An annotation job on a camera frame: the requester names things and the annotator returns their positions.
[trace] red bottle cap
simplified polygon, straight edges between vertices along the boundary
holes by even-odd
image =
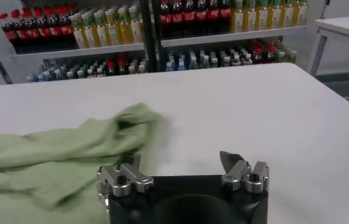
[[[8,17],[8,14],[7,13],[3,13],[0,15],[0,19],[5,19]]]

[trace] green cloth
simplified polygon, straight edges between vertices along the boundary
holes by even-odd
[[[77,129],[0,135],[0,224],[106,223],[97,168],[140,155],[143,171],[159,119],[139,103]]]

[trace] plastic bottle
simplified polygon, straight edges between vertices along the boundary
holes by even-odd
[[[206,0],[197,0],[196,4],[196,35],[206,34]]]
[[[141,26],[138,19],[138,13],[135,6],[130,7],[130,17],[131,17],[131,29],[133,34],[133,40],[135,43],[142,43],[142,32]]]
[[[194,35],[194,22],[196,17],[196,11],[193,0],[186,0],[184,6],[184,21],[185,21],[185,35],[191,37]]]
[[[255,21],[255,29],[256,30],[264,30],[266,29],[267,15],[269,13],[267,8],[267,0],[260,0],[261,4],[257,10],[257,18]]]
[[[208,33],[219,33],[219,2],[217,0],[209,0],[207,9]]]
[[[123,41],[121,38],[119,23],[116,19],[117,13],[115,12],[114,8],[107,10],[105,12],[105,17],[107,18],[107,28],[111,40],[111,45],[121,44]]]
[[[235,23],[234,31],[242,32],[243,31],[243,0],[236,0],[236,11],[235,11]]]
[[[120,32],[123,39],[123,44],[131,44],[133,43],[133,37],[131,25],[129,24],[127,16],[125,14],[125,7],[118,9],[118,13],[120,17]]]
[[[231,3],[230,0],[222,0],[219,11],[220,31],[228,33],[231,27]]]
[[[244,13],[244,31],[253,31],[255,30],[257,13],[255,11],[255,0],[248,0],[247,9]]]

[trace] yellow bottle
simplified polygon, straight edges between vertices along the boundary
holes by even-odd
[[[292,0],[286,0],[284,7],[281,10],[280,27],[291,27],[294,15],[294,5]]]
[[[234,14],[234,32],[242,32],[243,31],[243,0],[236,0],[236,10]]]
[[[127,22],[127,16],[125,14],[125,7],[121,7],[118,9],[119,17],[120,17],[120,32],[121,37],[123,37],[123,44],[131,44],[133,43],[131,26]]]
[[[273,7],[269,7],[269,12],[267,15],[266,27],[268,29],[276,29],[280,23],[281,17],[281,0],[274,0]]]
[[[261,0],[261,3],[257,9],[257,18],[255,20],[255,29],[256,30],[264,30],[266,29],[267,15],[267,0]]]
[[[109,46],[111,44],[108,29],[104,23],[103,11],[94,13],[94,20],[96,21],[97,33],[100,39],[101,46]]]
[[[107,28],[112,45],[122,44],[123,40],[121,37],[119,22],[117,21],[117,13],[115,9],[109,9],[105,12],[105,17],[107,18]]]
[[[142,43],[143,39],[142,39],[142,33],[141,33],[138,14],[136,12],[136,7],[131,6],[129,11],[130,11],[133,40],[135,43]]]
[[[85,30],[86,38],[89,42],[90,47],[99,47],[100,39],[97,34],[97,30],[93,26],[93,21],[89,13],[84,13],[82,15],[83,29]]]
[[[247,9],[244,12],[243,30],[254,31],[257,12],[255,11],[255,0],[248,0]]]

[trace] bottle label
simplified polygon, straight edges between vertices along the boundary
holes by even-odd
[[[298,14],[298,25],[305,25],[307,21],[307,11],[308,6],[304,5],[300,7],[300,11]]]
[[[206,11],[196,12],[196,20],[206,20]]]
[[[255,30],[255,19],[257,17],[256,12],[249,13],[249,23],[247,24],[247,28],[249,31]]]
[[[182,22],[182,13],[172,14],[172,21],[173,21],[173,23]]]
[[[112,45],[118,45],[119,40],[118,40],[118,36],[116,35],[115,27],[110,26],[108,29],[109,29],[109,36],[111,37]]]
[[[5,35],[9,40],[15,40],[18,37],[17,33],[14,30],[5,32]]]
[[[266,29],[266,21],[267,21],[267,10],[263,10],[261,12],[261,16],[259,17],[259,29]]]
[[[136,43],[142,42],[142,38],[140,36],[140,30],[139,30],[139,24],[137,23],[131,23],[131,29],[133,33],[133,39]]]
[[[217,19],[219,17],[219,9],[208,10],[208,19]]]
[[[88,39],[90,47],[97,47],[96,42],[94,41],[93,32],[90,29],[85,30],[86,38]]]
[[[243,29],[243,13],[237,13],[235,15],[236,31],[240,32]]]
[[[294,8],[289,7],[285,10],[284,27],[290,27],[292,25],[292,16],[294,14]]]
[[[185,21],[194,21],[194,14],[195,12],[185,12],[184,13],[184,20]]]
[[[57,26],[55,26],[55,27],[50,27],[50,32],[51,32],[51,34],[52,34],[53,36],[59,36],[59,35],[62,34],[62,31],[61,31],[60,27],[57,27]]]
[[[172,21],[170,15],[161,15],[160,18],[161,18],[162,24],[168,24],[168,23],[171,23]]]
[[[108,45],[108,42],[107,42],[107,36],[105,35],[105,30],[104,30],[104,28],[98,27],[98,28],[97,28],[97,33],[99,34],[99,38],[100,38],[101,45],[107,46],[107,45]]]
[[[39,33],[40,33],[40,36],[42,36],[42,37],[51,36],[51,31],[48,28],[39,28]]]
[[[273,11],[273,21],[272,21],[272,28],[273,29],[278,28],[278,23],[280,22],[280,15],[281,15],[280,9],[275,9]]]
[[[231,17],[231,10],[230,9],[221,9],[220,10],[220,17],[223,17],[223,18]]]

